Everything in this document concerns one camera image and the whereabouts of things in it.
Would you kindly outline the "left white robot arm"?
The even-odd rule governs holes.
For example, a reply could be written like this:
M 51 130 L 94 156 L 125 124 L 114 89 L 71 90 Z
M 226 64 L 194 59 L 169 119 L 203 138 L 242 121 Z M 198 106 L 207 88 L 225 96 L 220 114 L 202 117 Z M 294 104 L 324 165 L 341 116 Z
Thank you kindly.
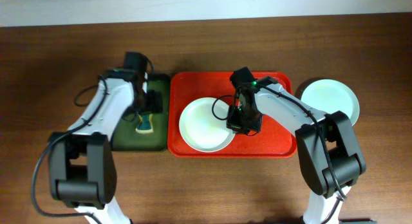
M 74 208 L 90 223 L 131 223 L 115 199 L 117 171 L 111 150 L 115 129 L 128 114 L 143 133 L 154 130 L 152 115 L 163 111 L 162 96 L 149 89 L 152 62 L 127 52 L 120 68 L 99 76 L 97 92 L 80 118 L 63 133 L 53 133 L 47 151 L 53 199 Z

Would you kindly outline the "white plate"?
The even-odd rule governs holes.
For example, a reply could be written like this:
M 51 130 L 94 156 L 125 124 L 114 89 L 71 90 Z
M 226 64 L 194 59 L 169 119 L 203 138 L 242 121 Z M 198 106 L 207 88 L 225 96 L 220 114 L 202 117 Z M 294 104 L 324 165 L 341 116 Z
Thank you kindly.
M 225 116 L 229 105 L 222 100 L 203 97 L 187 105 L 179 119 L 179 131 L 184 142 L 202 153 L 213 153 L 226 148 L 234 139 L 235 133 L 226 127 Z

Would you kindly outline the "green and yellow sponge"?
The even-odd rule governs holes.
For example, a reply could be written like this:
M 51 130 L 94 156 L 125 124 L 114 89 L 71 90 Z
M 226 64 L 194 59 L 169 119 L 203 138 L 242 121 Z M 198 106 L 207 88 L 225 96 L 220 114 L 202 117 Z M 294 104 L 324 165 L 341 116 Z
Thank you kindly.
M 135 131 L 139 134 L 146 135 L 154 131 L 153 128 L 153 114 L 152 113 L 139 113 L 139 123 Z

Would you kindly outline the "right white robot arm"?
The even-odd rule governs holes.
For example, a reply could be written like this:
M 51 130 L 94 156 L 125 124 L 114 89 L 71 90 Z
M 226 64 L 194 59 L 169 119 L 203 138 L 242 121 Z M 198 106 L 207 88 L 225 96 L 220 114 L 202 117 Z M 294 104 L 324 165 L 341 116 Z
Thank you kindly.
M 258 133 L 268 116 L 285 128 L 295 138 L 301 174 L 311 190 L 301 223 L 339 223 L 346 195 L 366 171 L 348 116 L 313 108 L 276 79 L 255 78 L 247 67 L 234 71 L 229 80 L 235 92 L 226 126 L 237 134 Z

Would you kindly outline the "mint green plate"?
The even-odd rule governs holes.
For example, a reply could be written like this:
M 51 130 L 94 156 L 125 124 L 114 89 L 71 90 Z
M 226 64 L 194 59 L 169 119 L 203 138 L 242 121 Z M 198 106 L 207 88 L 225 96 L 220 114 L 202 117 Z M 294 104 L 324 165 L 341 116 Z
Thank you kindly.
M 332 79 L 320 79 L 310 83 L 301 95 L 309 106 L 334 113 L 342 111 L 354 126 L 360 116 L 360 104 L 356 94 L 345 84 Z

